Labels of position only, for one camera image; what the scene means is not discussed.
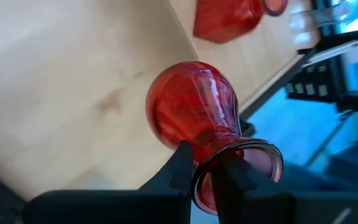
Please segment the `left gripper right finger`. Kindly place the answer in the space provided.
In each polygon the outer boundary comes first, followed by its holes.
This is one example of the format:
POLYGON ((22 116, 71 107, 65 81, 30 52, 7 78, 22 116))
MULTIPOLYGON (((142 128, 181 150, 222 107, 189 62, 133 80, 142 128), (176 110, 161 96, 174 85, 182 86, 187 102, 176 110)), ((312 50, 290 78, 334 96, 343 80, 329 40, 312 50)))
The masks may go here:
POLYGON ((237 156, 211 181, 220 224, 358 224, 358 192, 290 192, 237 156))

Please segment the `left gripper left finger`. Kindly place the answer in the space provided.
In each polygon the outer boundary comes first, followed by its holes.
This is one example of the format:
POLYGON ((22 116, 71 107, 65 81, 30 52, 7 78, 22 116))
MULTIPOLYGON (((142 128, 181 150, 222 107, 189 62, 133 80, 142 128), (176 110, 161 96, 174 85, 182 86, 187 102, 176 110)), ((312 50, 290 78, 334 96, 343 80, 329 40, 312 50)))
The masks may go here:
POLYGON ((137 190, 53 190, 33 198, 23 224, 190 224, 190 143, 137 190))

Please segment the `red bulbous glass vase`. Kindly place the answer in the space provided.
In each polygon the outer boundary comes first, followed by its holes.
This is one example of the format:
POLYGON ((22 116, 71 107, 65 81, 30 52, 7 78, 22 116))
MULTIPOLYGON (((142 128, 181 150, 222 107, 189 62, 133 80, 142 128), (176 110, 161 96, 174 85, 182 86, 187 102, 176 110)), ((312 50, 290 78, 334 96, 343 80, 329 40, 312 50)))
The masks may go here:
POLYGON ((188 141, 196 166, 192 199, 215 215, 211 168, 221 159, 238 156, 275 182, 281 179, 283 158, 272 143, 244 137, 237 96, 229 80, 203 62, 182 62, 160 73, 145 101, 148 124, 157 139, 171 150, 188 141))

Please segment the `red square glass vase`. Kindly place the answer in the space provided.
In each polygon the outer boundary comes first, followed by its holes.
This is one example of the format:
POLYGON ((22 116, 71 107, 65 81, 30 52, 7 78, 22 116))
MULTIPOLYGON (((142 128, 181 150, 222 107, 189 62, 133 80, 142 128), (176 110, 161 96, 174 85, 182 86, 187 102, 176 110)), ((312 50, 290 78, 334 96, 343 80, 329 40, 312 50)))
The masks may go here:
POLYGON ((254 30, 264 15, 278 17, 288 0, 197 0, 193 36, 224 44, 254 30))

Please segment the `black rack with white labels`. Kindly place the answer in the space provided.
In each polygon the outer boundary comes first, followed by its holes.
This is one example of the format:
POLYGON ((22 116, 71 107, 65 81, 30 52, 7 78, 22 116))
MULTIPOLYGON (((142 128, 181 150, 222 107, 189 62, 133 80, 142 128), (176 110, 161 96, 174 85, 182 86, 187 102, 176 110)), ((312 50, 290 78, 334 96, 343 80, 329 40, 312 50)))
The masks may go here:
POLYGON ((303 67, 285 89, 294 100, 333 103, 337 98, 329 60, 303 67))

